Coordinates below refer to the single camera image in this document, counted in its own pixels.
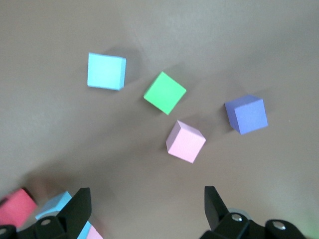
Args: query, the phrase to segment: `green cube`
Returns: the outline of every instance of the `green cube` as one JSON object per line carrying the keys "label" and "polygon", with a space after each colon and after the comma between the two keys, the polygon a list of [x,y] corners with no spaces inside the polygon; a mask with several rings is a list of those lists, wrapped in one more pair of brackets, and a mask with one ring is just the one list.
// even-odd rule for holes
{"label": "green cube", "polygon": [[161,72],[144,94],[144,99],[169,115],[185,93],[183,86]]}

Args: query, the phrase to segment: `screw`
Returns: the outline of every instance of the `screw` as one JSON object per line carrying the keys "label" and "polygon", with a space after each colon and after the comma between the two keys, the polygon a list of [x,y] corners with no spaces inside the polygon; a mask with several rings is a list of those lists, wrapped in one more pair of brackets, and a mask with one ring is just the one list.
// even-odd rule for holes
{"label": "screw", "polygon": [[48,225],[49,223],[51,222],[50,219],[45,219],[41,222],[41,226],[45,226],[45,225]]}
{"label": "screw", "polygon": [[279,229],[279,230],[286,230],[286,227],[283,223],[278,222],[278,221],[274,221],[273,225],[275,228]]}
{"label": "screw", "polygon": [[233,214],[231,215],[231,218],[234,220],[234,221],[237,221],[237,222],[241,222],[243,219],[240,215],[238,214]]}
{"label": "screw", "polygon": [[5,234],[5,233],[6,233],[6,228],[0,229],[0,235]]}

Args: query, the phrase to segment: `block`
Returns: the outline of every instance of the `block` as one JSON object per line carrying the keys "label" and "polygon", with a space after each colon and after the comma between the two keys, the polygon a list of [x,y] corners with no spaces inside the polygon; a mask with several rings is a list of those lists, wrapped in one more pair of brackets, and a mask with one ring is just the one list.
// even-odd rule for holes
{"label": "block", "polygon": [[86,239],[86,237],[89,234],[90,228],[91,228],[91,223],[87,221],[77,239]]}
{"label": "block", "polygon": [[34,212],[37,205],[28,193],[20,188],[0,201],[0,225],[21,227]]}
{"label": "block", "polygon": [[264,101],[246,95],[225,103],[230,125],[240,134],[246,134],[268,126]]}
{"label": "block", "polygon": [[124,87],[126,59],[89,53],[88,86],[119,91]]}
{"label": "block", "polygon": [[205,142],[199,130],[177,121],[166,140],[166,146],[169,154],[193,163]]}
{"label": "block", "polygon": [[145,92],[144,99],[169,115],[185,93],[183,86],[161,72]]}
{"label": "block", "polygon": [[55,216],[62,210],[62,208],[64,208],[71,198],[72,197],[68,192],[57,195],[44,204],[41,211],[35,216],[35,218],[39,220],[44,216]]}
{"label": "block", "polygon": [[94,226],[91,226],[88,236],[86,237],[86,239],[103,239],[101,237],[101,235],[96,231],[96,229],[94,228]]}

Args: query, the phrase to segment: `gray surface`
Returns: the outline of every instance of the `gray surface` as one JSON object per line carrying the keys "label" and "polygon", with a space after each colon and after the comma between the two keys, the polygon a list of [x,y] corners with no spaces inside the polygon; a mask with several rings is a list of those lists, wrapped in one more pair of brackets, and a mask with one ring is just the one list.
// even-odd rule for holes
{"label": "gray surface", "polygon": [[[92,190],[106,239],[195,239],[203,189],[257,223],[318,237],[319,1],[0,1],[0,193],[40,203]],[[126,57],[120,92],[86,86],[88,52]],[[143,99],[165,70],[188,91],[166,116]],[[239,135],[223,103],[264,98],[269,127]],[[207,142],[194,164],[176,120]]]}

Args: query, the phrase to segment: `toy block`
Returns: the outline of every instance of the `toy block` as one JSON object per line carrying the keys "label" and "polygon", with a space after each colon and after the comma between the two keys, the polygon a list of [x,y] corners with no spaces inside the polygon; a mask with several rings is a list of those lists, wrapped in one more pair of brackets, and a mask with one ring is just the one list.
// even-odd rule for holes
{"label": "toy block", "polygon": [[230,125],[240,134],[246,134],[268,126],[264,101],[246,95],[225,103]]}
{"label": "toy block", "polygon": [[86,239],[103,239],[101,237],[101,235],[96,231],[96,229],[94,228],[94,226],[91,226],[88,236],[86,237]]}
{"label": "toy block", "polygon": [[0,225],[21,227],[37,205],[29,194],[20,188],[0,200]]}
{"label": "toy block", "polygon": [[124,87],[126,59],[89,53],[88,86],[119,91]]}
{"label": "toy block", "polygon": [[169,115],[185,93],[183,86],[161,72],[144,94],[144,99]]}
{"label": "toy block", "polygon": [[91,223],[87,221],[77,239],[86,239],[86,237],[89,234],[90,228],[91,228]]}
{"label": "toy block", "polygon": [[177,121],[166,140],[166,146],[169,154],[193,163],[205,142],[199,130]]}
{"label": "toy block", "polygon": [[44,204],[41,211],[35,216],[35,218],[39,220],[44,216],[56,216],[56,214],[64,208],[71,198],[72,197],[68,192],[57,195]]}

